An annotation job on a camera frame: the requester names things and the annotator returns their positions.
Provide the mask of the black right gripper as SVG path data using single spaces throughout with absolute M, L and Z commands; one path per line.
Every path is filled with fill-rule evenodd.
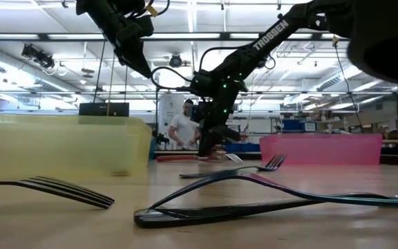
M 199 156 L 217 156 L 224 153 L 224 139 L 240 141 L 240 133 L 228 127 L 229 116 L 211 116 L 200 120 L 201 139 Z

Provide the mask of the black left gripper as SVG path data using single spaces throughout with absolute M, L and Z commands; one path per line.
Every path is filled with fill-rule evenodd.
M 150 78 L 152 71 L 139 48 L 137 24 L 108 6 L 95 7 L 93 20 L 114 48 L 120 64 L 126 64 L 140 75 Z

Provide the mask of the red-handled silver fork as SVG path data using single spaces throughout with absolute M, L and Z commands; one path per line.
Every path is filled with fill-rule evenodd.
M 196 156 L 196 155 L 170 155 L 170 156 L 157 156 L 155 158 L 158 162 L 181 161 L 181 160 L 201 160 L 201 161 L 222 161 L 230 160 L 236 164 L 243 164 L 244 161 L 235 154 L 215 154 L 213 156 Z

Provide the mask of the black metal fork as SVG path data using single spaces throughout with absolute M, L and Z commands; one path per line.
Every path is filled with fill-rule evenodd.
M 355 197 L 371 197 L 371 193 L 353 193 Z M 161 208 L 137 210 L 133 220 L 140 228 L 171 228 L 186 225 L 201 225 L 239 219 L 244 216 L 262 214 L 309 205 L 322 204 L 295 197 L 293 200 L 250 203 L 244 205 L 223 205 L 195 208 Z
M 0 185 L 24 187 L 39 192 L 45 192 L 54 196 L 60 196 L 65 199 L 71 199 L 80 203 L 92 205 L 104 210 L 109 209 L 115 200 L 107 195 L 90 190 L 81 185 L 50 178 L 45 176 L 36 176 L 17 181 L 0 181 Z

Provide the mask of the person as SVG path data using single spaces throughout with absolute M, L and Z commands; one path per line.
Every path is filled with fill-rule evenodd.
M 193 101 L 187 99 L 182 106 L 182 113 L 177 114 L 169 125 L 169 137 L 175 142 L 176 149 L 197 150 L 200 132 L 198 123 L 191 121 L 187 116 Z

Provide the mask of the blue crates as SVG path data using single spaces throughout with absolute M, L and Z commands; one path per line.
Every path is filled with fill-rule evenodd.
M 231 143 L 225 145 L 226 151 L 231 152 L 260 152 L 260 145 L 255 143 Z

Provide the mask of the white cabinet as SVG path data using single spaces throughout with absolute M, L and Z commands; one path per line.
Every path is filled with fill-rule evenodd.
M 169 139 L 165 150 L 177 149 L 176 142 L 169 137 L 169 125 L 176 115 L 182 113 L 183 104 L 184 96 L 174 93 L 164 94 L 158 101 L 158 132 Z

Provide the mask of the black monitor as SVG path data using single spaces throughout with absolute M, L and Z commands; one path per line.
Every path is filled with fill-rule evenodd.
M 129 117 L 129 103 L 81 103 L 80 116 L 120 116 Z

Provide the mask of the blue shelf bins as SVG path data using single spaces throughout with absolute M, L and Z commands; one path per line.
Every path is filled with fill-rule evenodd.
M 307 120 L 282 120 L 283 133 L 314 133 L 317 130 L 317 124 Z

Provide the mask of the pink plastic bin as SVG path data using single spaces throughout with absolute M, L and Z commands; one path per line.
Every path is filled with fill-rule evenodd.
M 285 154 L 288 165 L 378 165 L 379 134 L 284 133 L 260 138 L 263 163 Z

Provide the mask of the yellow translucent plastic bin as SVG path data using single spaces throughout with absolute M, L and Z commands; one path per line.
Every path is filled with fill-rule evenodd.
M 0 115 L 0 178 L 140 174 L 150 142 L 139 118 Z

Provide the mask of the black metal rig frame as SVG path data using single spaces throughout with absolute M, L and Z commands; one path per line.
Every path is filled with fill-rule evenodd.
M 156 101 L 156 103 L 155 103 L 156 104 L 155 121 L 156 121 L 156 128 L 157 129 L 158 129 L 158 101 L 164 94 L 167 94 L 167 93 L 181 94 L 181 93 L 176 93 L 174 91 L 168 91 L 168 90 L 159 90 L 156 93 L 156 99 L 155 99 L 155 101 Z

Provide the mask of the overhead frame beam with lights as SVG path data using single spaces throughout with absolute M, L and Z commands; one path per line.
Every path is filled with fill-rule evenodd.
M 143 37 L 143 41 L 234 41 L 249 42 L 260 36 L 260 33 L 154 33 L 150 37 Z M 289 41 L 330 41 L 334 37 L 330 33 L 294 33 Z M 0 42 L 102 42 L 106 38 L 102 33 L 0 33 Z

